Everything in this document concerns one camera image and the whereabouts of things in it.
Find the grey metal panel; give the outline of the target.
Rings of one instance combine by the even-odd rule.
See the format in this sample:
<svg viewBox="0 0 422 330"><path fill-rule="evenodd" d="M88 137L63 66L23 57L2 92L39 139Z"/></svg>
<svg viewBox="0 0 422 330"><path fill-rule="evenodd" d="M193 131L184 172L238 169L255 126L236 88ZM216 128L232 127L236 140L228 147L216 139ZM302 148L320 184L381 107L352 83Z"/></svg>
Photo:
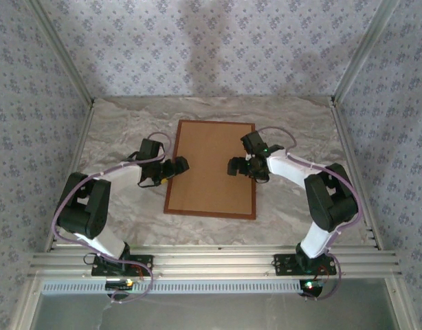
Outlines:
<svg viewBox="0 0 422 330"><path fill-rule="evenodd" d="M336 295L150 295L112 304L105 295L44 295L30 330L400 330L382 294L372 302Z"/></svg>

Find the aluminium side rail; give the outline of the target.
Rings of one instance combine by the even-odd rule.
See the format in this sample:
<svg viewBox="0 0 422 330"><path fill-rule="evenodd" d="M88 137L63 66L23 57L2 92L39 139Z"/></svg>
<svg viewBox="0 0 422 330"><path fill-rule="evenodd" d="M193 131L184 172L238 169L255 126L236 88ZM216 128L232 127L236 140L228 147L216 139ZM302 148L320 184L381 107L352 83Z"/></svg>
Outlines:
<svg viewBox="0 0 422 330"><path fill-rule="evenodd" d="M82 122L82 128L80 130L78 140L76 147L74 149L73 157L71 159L71 163L67 169L66 175L65 175L65 181L63 184L63 188L65 187L65 184L67 182L67 178L78 169L78 165L80 163L81 155L85 147L85 141L87 139L87 134L91 125L92 117L93 117L93 104L95 100L91 101L91 104L88 107L87 113L85 115L85 118ZM54 230L52 227L50 227L47 240L45 243L45 247L43 249L44 252L50 252L52 250L52 246L55 242L55 235Z"/></svg>
<svg viewBox="0 0 422 330"><path fill-rule="evenodd" d="M348 133L344 116L342 112L337 108L334 99L331 98L329 101L335 125L337 127L337 132L345 152L349 170L349 177L351 178L353 187L357 191L357 194L362 203L362 221L365 223L369 232L372 234L368 235L368 239L372 239L374 241L373 245L378 250L385 250L384 244L381 239L381 235L377 227L376 217L373 213L369 196L365 189L364 180L359 170L359 166L357 164L357 159L355 157L353 148L353 141Z"/></svg>

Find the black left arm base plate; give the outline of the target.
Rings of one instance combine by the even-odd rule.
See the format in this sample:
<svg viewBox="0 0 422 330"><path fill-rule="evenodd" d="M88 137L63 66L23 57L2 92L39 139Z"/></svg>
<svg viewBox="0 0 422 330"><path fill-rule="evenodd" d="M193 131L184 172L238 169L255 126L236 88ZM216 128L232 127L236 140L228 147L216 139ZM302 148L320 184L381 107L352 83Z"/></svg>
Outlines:
<svg viewBox="0 0 422 330"><path fill-rule="evenodd" d="M153 255L132 254L129 261L144 264L148 268L153 268ZM92 276L149 276L147 270L138 265L130 265L119 262L108 261L105 258L96 256L91 268Z"/></svg>

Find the aluminium mounting rail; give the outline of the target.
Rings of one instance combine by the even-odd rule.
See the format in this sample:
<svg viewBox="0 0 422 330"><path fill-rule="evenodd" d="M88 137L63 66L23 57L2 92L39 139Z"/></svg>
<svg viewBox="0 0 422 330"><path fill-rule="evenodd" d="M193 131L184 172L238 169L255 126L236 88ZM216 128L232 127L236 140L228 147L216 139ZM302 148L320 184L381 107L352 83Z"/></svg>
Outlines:
<svg viewBox="0 0 422 330"><path fill-rule="evenodd" d="M147 245L133 254L153 256L153 273L160 279L257 279L272 278L276 254L290 254L279 245ZM87 251L76 245L57 244L51 252L32 257L30 276L84 278L91 268L83 262ZM390 250L373 246L336 246L332 253L345 278L387 278L401 275L399 259Z"/></svg>

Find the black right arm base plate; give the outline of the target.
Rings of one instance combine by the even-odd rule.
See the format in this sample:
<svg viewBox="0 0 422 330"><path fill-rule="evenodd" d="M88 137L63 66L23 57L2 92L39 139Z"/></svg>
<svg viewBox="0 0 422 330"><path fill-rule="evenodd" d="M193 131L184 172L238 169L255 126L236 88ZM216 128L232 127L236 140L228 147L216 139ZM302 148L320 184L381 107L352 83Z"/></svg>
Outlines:
<svg viewBox="0 0 422 330"><path fill-rule="evenodd" d="M317 258L306 258L299 254L275 254L271 264L277 276L336 275L336 264L325 254Z"/></svg>

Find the aluminium corner post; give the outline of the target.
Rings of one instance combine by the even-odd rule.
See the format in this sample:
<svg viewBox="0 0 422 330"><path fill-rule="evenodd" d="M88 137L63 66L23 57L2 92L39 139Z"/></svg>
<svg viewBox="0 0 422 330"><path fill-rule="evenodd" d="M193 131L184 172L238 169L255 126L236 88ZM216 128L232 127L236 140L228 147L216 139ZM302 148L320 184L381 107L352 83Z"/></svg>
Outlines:
<svg viewBox="0 0 422 330"><path fill-rule="evenodd" d="M86 87L82 76L74 65L74 62L71 59L69 52L66 50L64 43L61 41L56 28L54 27L51 19L49 18L41 3L41 0L23 1L32 13L40 31L45 36L48 45L51 47L56 58L58 59L58 62L70 79L71 84L76 90L76 93L88 107L91 107L93 100L88 91L88 88Z"/></svg>
<svg viewBox="0 0 422 330"><path fill-rule="evenodd" d="M334 105L338 105L343 102L359 71L366 62L379 37L384 32L384 29L386 28L396 7L399 5L399 2L400 0L381 0L379 7L377 8L373 18L370 20L368 28L359 42L359 45L335 90L335 93L332 95L332 102Z"/></svg>

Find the aluminium frame leg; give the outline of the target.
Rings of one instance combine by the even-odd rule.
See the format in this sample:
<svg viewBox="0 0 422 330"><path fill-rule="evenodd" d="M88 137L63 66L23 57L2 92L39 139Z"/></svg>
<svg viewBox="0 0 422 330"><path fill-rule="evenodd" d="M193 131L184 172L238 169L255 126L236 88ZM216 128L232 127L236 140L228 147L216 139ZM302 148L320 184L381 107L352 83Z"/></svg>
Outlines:
<svg viewBox="0 0 422 330"><path fill-rule="evenodd" d="M12 314L10 330L30 330L41 295L42 280L29 278L23 285L21 297Z"/></svg>
<svg viewBox="0 0 422 330"><path fill-rule="evenodd" d="M420 330L420 324L406 282L402 278L394 276L386 278L385 282L399 329Z"/></svg>

